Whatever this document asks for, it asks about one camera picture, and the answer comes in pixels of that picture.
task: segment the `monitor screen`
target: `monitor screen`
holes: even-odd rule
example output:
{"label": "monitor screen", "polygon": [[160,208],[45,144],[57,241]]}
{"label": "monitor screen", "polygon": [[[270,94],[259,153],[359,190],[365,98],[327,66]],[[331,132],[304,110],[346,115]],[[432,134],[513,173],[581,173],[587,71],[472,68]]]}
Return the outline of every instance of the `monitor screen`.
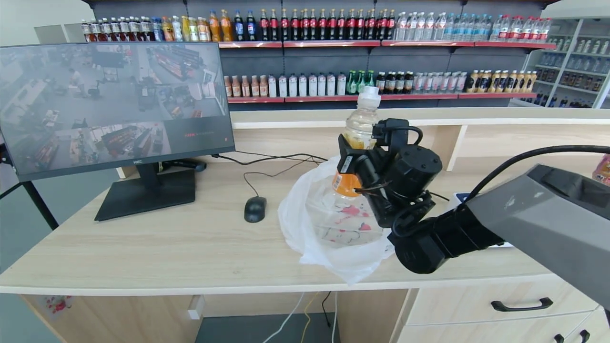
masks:
{"label": "monitor screen", "polygon": [[217,43],[0,48],[0,131],[22,181],[234,150]]}

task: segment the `plastic bottle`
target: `plastic bottle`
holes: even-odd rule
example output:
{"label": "plastic bottle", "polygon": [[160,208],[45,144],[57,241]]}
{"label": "plastic bottle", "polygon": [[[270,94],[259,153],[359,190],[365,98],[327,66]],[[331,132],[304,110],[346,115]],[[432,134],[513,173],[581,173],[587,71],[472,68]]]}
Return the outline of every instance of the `plastic bottle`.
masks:
{"label": "plastic bottle", "polygon": [[[350,147],[354,149],[372,149],[376,140],[373,134],[373,125],[379,121],[377,108],[381,102],[379,90],[376,87],[365,86],[358,95],[358,107],[345,121],[343,136]],[[361,188],[362,184],[356,175],[335,174],[332,188],[335,190],[335,208],[348,207],[359,196],[354,189]]]}

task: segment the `counter top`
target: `counter top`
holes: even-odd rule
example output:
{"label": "counter top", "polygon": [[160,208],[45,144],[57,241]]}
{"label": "counter top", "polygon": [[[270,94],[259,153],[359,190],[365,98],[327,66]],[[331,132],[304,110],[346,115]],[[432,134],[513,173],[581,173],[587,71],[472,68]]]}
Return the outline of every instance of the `counter top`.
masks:
{"label": "counter top", "polygon": [[[498,278],[556,277],[515,248],[479,251],[448,261],[437,272],[418,275],[396,258],[382,262],[370,277],[348,287],[319,265],[299,264],[279,229],[277,208],[292,184],[312,163],[275,178],[250,175],[267,197],[267,217],[243,219],[254,196],[242,173],[276,173],[294,162],[242,167],[209,164],[197,173],[196,201],[145,214],[94,222],[100,194],[0,275],[0,293],[54,295],[183,295],[404,289],[451,283],[493,282]],[[506,172],[496,182],[509,177]],[[429,187],[449,196],[471,189],[484,175],[442,173]],[[443,212],[442,200],[432,211]]]}

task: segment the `drawer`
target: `drawer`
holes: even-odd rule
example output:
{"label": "drawer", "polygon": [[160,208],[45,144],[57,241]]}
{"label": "drawer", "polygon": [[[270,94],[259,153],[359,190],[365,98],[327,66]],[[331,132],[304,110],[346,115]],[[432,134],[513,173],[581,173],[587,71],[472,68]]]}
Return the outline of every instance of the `drawer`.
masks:
{"label": "drawer", "polygon": [[[497,311],[492,301],[509,308],[540,307],[549,298],[548,308],[531,311]],[[486,322],[592,311],[597,304],[561,280],[530,283],[487,284],[480,286],[420,289],[408,325],[434,323]]]}
{"label": "drawer", "polygon": [[588,315],[585,312],[486,323],[407,325],[397,343],[554,343],[557,334],[567,337]]}

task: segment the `drawer handle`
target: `drawer handle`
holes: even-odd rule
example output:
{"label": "drawer handle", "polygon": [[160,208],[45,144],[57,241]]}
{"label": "drawer handle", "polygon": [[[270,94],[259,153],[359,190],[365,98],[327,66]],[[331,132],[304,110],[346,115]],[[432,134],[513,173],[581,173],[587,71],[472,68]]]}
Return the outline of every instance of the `drawer handle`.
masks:
{"label": "drawer handle", "polygon": [[581,343],[587,343],[589,338],[591,338],[591,334],[587,330],[580,331],[580,336],[583,338]]}
{"label": "drawer handle", "polygon": [[540,306],[510,308],[510,307],[507,307],[506,305],[502,304],[502,301],[494,300],[494,301],[492,301],[492,306],[493,306],[494,310],[499,311],[499,312],[520,312],[520,311],[534,311],[537,309],[545,309],[545,308],[551,307],[551,305],[553,304],[553,302],[549,298],[540,299],[540,303],[541,303]]}

